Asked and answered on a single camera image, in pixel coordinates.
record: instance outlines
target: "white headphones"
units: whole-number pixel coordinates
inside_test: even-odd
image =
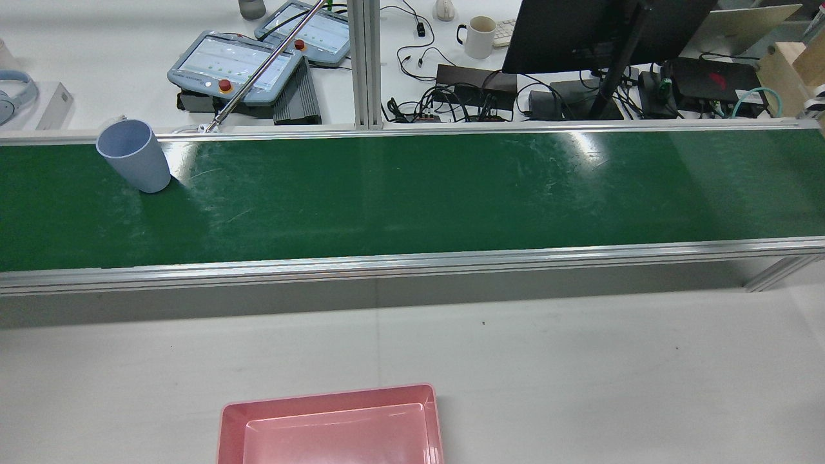
[[[0,69],[0,81],[20,81],[26,85],[23,92],[18,93],[16,97],[9,97],[0,90],[0,125],[3,125],[16,111],[20,111],[20,108],[37,98],[37,86],[28,74],[10,69]]]

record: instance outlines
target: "plastic tray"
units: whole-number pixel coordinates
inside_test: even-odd
[[[443,464],[436,393],[397,386],[232,403],[218,464]]]

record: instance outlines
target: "black box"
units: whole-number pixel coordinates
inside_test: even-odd
[[[493,108],[512,111],[518,93],[515,74],[439,64],[436,73],[436,84],[449,86],[457,83],[459,85],[450,88],[450,90],[458,97],[458,102],[450,94],[444,94],[443,92],[433,93],[433,99],[436,102],[461,102],[467,107],[480,107],[484,104],[484,98],[487,95],[492,95],[495,97]],[[460,85],[461,83],[467,83],[470,86]]]

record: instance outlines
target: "laptop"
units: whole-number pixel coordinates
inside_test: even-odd
[[[699,58],[705,52],[742,54],[801,7],[801,3],[796,3],[710,12],[679,56]]]

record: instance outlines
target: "plastic cup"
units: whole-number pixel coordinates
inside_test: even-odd
[[[141,192],[160,192],[172,180],[160,143],[143,121],[125,119],[106,127],[97,137],[95,147],[118,174]]]

